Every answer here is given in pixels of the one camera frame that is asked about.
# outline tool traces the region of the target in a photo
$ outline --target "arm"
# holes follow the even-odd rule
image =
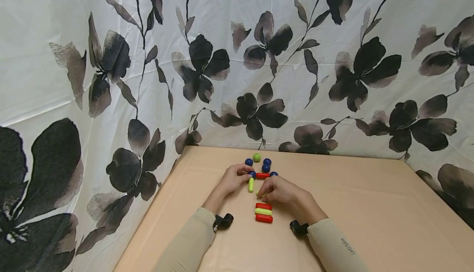
[[[258,192],[264,202],[293,202],[308,222],[309,242],[327,272],[368,272],[358,253],[344,234],[323,212],[312,195],[280,176],[267,178]]]
[[[244,164],[232,165],[212,190],[203,206],[196,210],[173,238],[161,256],[156,272],[195,272],[202,257],[214,240],[212,225],[222,200],[248,181],[253,168]]]

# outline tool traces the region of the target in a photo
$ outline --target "person's right hand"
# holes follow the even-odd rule
[[[271,176],[265,179],[264,184],[258,191],[257,197],[264,202],[280,201],[283,203],[294,202],[298,194],[305,192],[302,188],[287,181],[281,176]]]

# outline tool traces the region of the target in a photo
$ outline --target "white fabric with black flowers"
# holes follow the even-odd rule
[[[473,1],[2,0],[0,271],[113,271],[186,145],[402,159],[474,228]]]

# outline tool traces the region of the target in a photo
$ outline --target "beige sleeve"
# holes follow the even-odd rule
[[[308,237],[316,256],[327,272],[369,271],[331,219],[323,219],[309,226]]]
[[[214,240],[216,217],[199,208],[163,252],[156,272],[196,272],[202,257]]]

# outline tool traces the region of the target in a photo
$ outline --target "red cylinder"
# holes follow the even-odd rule
[[[269,173],[264,173],[264,172],[257,172],[256,174],[257,179],[266,179],[270,177]]]
[[[255,208],[272,210],[272,206],[270,204],[265,204],[265,203],[256,203]]]
[[[273,222],[273,217],[267,216],[264,214],[256,214],[255,215],[255,220],[257,222],[262,222],[262,223],[272,223]]]

